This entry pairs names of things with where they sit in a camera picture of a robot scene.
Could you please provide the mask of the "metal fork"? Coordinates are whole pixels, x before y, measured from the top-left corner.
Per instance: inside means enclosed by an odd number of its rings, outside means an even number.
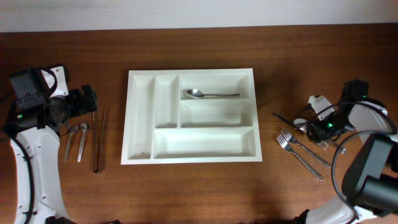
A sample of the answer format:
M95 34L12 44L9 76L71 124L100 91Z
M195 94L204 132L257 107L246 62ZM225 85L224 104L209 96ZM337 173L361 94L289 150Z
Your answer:
M317 172L309 163L307 163L299 154L297 154L288 141L280 134L277 136L277 142L280 144L282 149L288 153L293 154L319 181L323 181L323 176Z
M330 168L331 164L324 160L322 157L320 157L318 154L313 152L311 149L309 149L307 146L303 145L300 143L292 134L290 134L285 128L282 129L281 131L282 136L289 142L295 145L300 146L302 149L304 149L306 152L308 152L312 157L314 157L319 163L324 165L326 168Z
M321 141L321 142L316 142L316 145L318 145L320 148L327 150L329 146L334 147L335 149L338 148L339 144L335 141L332 140L326 140L326 141Z

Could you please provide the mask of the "long metal tongs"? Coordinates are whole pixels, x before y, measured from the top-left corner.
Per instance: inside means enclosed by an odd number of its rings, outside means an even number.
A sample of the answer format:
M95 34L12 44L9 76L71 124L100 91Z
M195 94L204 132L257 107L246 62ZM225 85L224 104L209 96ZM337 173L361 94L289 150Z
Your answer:
M105 126L106 126L106 110L103 111L102 117L98 116L95 111L92 113L93 117L93 173L99 174L101 172L101 158L104 146Z

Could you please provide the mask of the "large metal spoon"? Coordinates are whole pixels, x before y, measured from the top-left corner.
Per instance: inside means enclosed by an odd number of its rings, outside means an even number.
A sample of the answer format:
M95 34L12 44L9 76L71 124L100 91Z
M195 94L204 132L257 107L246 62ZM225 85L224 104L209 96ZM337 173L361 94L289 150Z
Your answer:
M203 93L199 89L187 89L184 90L183 93L185 96L192 98L192 99L204 99L204 98L239 98L239 93L232 93L232 94L214 94L214 93Z

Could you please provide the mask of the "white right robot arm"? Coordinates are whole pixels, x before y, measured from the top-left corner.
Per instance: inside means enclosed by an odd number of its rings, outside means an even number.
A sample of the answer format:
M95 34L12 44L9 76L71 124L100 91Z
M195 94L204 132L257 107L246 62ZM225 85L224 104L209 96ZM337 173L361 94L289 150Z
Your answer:
M304 211L295 223L359 223L397 213L397 178L383 174L386 166L397 172L397 126L384 103L368 96L368 88L366 81L347 81L335 104L321 95L310 96L306 108L315 116L291 124L315 143L336 141L351 132L336 145L330 165L336 197ZM354 138L360 138L362 146L338 185L334 179L337 158Z

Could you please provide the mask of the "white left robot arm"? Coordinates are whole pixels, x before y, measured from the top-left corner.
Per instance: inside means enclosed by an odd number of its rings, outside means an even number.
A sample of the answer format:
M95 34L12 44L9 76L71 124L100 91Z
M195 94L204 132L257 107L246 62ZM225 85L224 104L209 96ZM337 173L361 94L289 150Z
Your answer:
M98 110L89 85L69 90L62 64L34 67L9 77L16 99L2 132L10 140L17 172L15 223L70 223L60 186L60 127Z

